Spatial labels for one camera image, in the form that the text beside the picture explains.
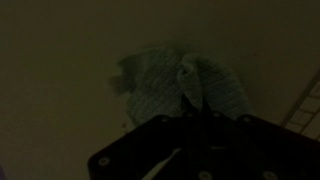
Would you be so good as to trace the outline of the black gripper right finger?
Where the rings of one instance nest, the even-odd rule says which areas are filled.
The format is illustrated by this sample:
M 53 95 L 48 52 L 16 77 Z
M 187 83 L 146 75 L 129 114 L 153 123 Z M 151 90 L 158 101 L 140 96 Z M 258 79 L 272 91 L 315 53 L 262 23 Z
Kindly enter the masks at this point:
M 198 180 L 320 180 L 317 141 L 244 114 L 233 120 L 202 103 Z

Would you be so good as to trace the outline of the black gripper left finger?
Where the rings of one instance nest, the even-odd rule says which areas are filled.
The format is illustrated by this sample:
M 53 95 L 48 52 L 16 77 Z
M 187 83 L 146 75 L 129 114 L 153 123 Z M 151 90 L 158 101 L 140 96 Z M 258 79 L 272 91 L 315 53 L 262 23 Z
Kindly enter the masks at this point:
M 142 180 L 158 163 L 172 159 L 154 180 L 195 180 L 183 129 L 184 114 L 158 115 L 92 155 L 90 180 Z

